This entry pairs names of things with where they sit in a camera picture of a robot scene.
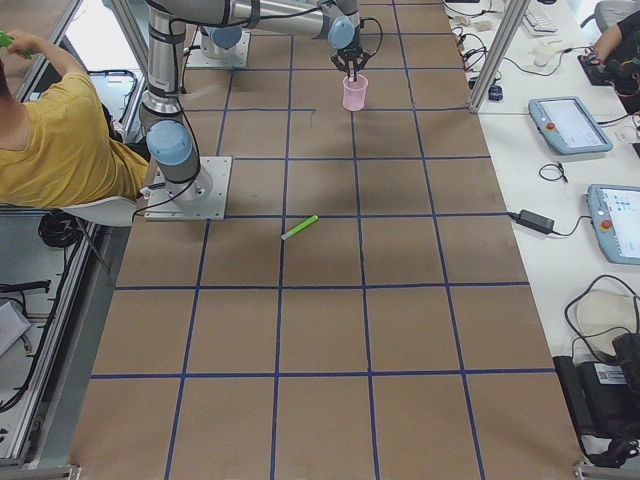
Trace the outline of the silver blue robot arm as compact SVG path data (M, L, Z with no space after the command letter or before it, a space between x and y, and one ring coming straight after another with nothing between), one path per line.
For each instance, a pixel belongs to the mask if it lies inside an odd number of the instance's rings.
M352 43L356 37L356 28L348 17L341 16L336 20L329 20L327 25L318 23L304 25L302 21L262 21L258 23L259 30L305 36L314 39L325 40L334 50L331 57L336 68L345 72L350 82L358 79L356 60L353 56ZM242 25L227 27L203 27L203 44L210 51L216 48L229 50L235 47L242 36Z
M147 89L141 122L164 177L155 205L204 207L213 178L200 156L180 96L188 69L231 70L247 62L250 30L325 40L336 68L357 79L373 52L361 44L365 25L356 1L151 1L148 4Z

